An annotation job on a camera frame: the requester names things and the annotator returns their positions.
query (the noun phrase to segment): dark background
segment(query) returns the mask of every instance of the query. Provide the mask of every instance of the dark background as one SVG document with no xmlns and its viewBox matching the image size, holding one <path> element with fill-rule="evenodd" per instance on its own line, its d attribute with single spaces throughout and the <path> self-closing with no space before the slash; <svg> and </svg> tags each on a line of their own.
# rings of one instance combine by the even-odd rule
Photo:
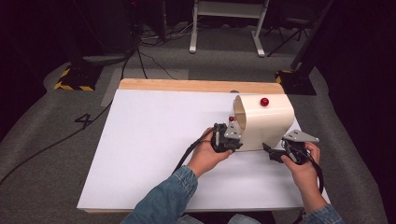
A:
<svg viewBox="0 0 396 224">
<path fill-rule="evenodd" d="M 2 2 L 0 139 L 45 94 L 45 76 L 68 61 L 41 1 Z M 81 54 L 102 54 L 73 1 L 62 2 Z M 77 2 L 94 27 L 88 3 Z M 192 1 L 166 0 L 168 24 L 190 21 L 191 7 Z M 391 1 L 335 0 L 303 59 L 326 79 L 334 109 L 379 186 L 389 223 L 396 222 L 394 11 Z"/>
</svg>

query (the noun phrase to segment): denim sleeve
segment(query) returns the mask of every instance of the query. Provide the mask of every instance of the denim sleeve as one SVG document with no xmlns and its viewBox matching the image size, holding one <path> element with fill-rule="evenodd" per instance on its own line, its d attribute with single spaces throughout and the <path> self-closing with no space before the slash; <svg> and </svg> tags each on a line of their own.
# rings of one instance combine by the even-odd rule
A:
<svg viewBox="0 0 396 224">
<path fill-rule="evenodd" d="M 121 224 L 176 223 L 196 191 L 198 180 L 188 166 L 182 166 L 140 201 Z"/>
<path fill-rule="evenodd" d="M 308 224 L 342 224 L 345 223 L 343 219 L 341 219 L 340 215 L 338 215 L 337 211 L 335 211 L 334 207 L 331 204 L 327 204 L 325 207 L 320 208 L 317 211 L 311 212 L 305 216 L 303 219 Z"/>
</svg>

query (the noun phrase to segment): gray carpet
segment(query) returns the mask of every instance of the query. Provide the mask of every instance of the gray carpet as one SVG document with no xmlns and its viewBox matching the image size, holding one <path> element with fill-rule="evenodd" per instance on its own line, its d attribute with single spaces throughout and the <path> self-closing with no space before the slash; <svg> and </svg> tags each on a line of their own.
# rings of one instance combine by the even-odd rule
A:
<svg viewBox="0 0 396 224">
<path fill-rule="evenodd" d="M 167 70 L 186 71 L 188 79 L 275 82 L 275 71 L 289 69 L 302 41 L 291 41 L 273 57 L 259 58 L 251 29 L 204 30 L 198 34 L 195 54 L 189 54 L 189 36 L 140 50 Z M 267 51 L 280 43 L 278 32 L 261 36 L 261 40 Z M 161 69 L 150 58 L 142 59 L 145 68 Z M 0 144 L 0 176 L 78 130 L 81 124 L 74 122 L 78 117 L 85 113 L 97 116 L 104 109 L 101 104 L 112 75 L 121 66 L 105 67 L 96 91 L 54 90 L 66 64 L 50 73 L 44 81 L 47 94 L 20 118 Z M 140 69 L 136 55 L 126 68 L 129 75 Z M 347 223 L 387 223 L 377 185 L 335 115 L 323 77 L 314 70 L 310 78 L 318 95 L 290 95 L 290 100 L 302 130 L 320 138 L 321 166 L 332 204 Z M 126 216 L 87 214 L 76 208 L 106 116 L 107 112 L 86 130 L 28 161 L 0 186 L 0 223 L 119 223 Z M 291 223 L 298 213 L 288 210 L 273 214 L 277 223 Z"/>
</svg>

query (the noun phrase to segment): person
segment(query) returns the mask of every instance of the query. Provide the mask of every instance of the person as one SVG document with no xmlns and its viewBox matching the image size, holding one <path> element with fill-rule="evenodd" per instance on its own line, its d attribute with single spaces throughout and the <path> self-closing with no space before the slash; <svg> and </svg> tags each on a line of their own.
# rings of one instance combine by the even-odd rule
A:
<svg viewBox="0 0 396 224">
<path fill-rule="evenodd" d="M 198 186 L 198 178 L 233 154 L 231 150 L 217 153 L 210 145 L 213 133 L 209 133 L 193 151 L 187 165 L 181 166 L 160 185 L 152 189 L 140 201 L 134 211 L 121 224 L 129 223 L 202 223 L 183 212 Z M 305 143 L 312 158 L 319 163 L 320 150 L 312 143 Z M 307 223 L 344 223 L 331 204 L 327 204 L 318 189 L 318 176 L 311 164 L 295 164 L 289 157 L 282 161 L 290 169 L 294 183 L 301 192 Z M 229 223 L 259 223 L 248 217 L 235 216 Z"/>
</svg>

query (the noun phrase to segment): white stand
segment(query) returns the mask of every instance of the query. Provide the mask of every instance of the white stand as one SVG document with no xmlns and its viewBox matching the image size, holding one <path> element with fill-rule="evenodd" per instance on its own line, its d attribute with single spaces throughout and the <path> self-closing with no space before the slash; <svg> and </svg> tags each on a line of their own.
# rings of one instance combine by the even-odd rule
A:
<svg viewBox="0 0 396 224">
<path fill-rule="evenodd" d="M 264 57 L 264 50 L 262 49 L 259 34 L 262 29 L 262 22 L 264 21 L 267 6 L 268 1 L 265 1 L 264 4 L 238 4 L 195 0 L 190 53 L 196 52 L 198 15 L 206 15 L 259 19 L 256 31 L 252 31 L 251 34 L 256 45 L 257 53 L 260 57 Z"/>
</svg>

